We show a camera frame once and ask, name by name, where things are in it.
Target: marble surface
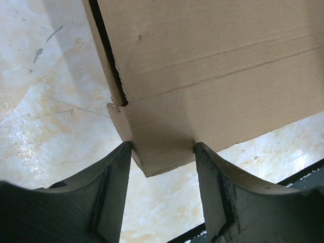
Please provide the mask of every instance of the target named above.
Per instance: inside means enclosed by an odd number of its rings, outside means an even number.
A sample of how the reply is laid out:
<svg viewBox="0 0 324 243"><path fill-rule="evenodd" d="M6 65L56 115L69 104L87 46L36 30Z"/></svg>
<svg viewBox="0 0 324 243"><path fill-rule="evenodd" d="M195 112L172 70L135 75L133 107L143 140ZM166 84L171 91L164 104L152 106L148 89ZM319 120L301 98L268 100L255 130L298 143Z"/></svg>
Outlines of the marble surface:
<svg viewBox="0 0 324 243"><path fill-rule="evenodd" d="M110 91L81 1L0 4L0 179L48 187L120 143ZM219 154L278 182L324 157L324 112ZM145 178L132 162L120 242L167 242L203 221L195 163Z"/></svg>

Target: dark scuff mark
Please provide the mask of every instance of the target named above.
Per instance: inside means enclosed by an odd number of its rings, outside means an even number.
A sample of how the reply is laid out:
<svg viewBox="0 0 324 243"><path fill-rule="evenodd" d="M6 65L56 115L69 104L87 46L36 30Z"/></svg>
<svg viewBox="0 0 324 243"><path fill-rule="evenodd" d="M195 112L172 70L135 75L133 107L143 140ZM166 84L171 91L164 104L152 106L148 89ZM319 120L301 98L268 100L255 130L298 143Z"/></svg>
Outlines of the dark scuff mark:
<svg viewBox="0 0 324 243"><path fill-rule="evenodd" d="M60 31L62 28L63 28L63 26L61 26L60 28L58 28L57 30L55 30L54 33L51 34L51 35L47 38L46 43L49 42L49 40L53 37L53 35L55 35L55 34L56 34L58 31Z"/></svg>
<svg viewBox="0 0 324 243"><path fill-rule="evenodd" d="M37 58L43 53L42 48L36 50L35 53L36 53L36 55L35 55L35 58L34 58L34 63L36 63Z"/></svg>

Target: brown cardboard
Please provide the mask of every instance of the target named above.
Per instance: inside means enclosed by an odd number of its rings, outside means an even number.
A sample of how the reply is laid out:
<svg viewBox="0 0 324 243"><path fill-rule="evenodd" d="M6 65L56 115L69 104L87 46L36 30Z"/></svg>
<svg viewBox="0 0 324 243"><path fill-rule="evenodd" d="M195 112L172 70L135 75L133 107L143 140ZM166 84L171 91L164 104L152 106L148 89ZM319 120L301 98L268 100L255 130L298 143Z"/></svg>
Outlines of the brown cardboard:
<svg viewBox="0 0 324 243"><path fill-rule="evenodd" d="M146 176L192 162L195 142L220 151L324 110L320 0L98 0L101 26L84 2L118 87L109 114Z"/></svg>

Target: white marble floor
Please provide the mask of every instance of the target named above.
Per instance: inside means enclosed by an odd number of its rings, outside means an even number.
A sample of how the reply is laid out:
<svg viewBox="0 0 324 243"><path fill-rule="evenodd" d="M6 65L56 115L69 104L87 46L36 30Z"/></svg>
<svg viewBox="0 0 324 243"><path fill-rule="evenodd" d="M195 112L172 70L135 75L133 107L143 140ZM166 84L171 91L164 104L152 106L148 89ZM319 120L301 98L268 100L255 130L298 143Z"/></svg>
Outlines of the white marble floor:
<svg viewBox="0 0 324 243"><path fill-rule="evenodd" d="M110 92L79 0L0 0L0 179L48 187L112 151ZM219 152L278 182L324 157L324 112ZM132 163L120 242L167 242L202 223L191 163Z"/></svg>

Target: black object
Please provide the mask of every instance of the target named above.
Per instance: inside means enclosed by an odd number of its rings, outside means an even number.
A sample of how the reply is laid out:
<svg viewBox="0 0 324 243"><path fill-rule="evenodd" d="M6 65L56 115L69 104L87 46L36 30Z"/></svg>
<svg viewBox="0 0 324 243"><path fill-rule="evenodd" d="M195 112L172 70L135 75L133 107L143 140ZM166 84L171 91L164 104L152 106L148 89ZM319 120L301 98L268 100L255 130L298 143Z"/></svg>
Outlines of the black object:
<svg viewBox="0 0 324 243"><path fill-rule="evenodd" d="M119 242L131 152L124 142L48 189L0 182L0 241Z"/></svg>
<svg viewBox="0 0 324 243"><path fill-rule="evenodd" d="M195 146L211 242L323 242L324 187L299 191L255 177Z"/></svg>

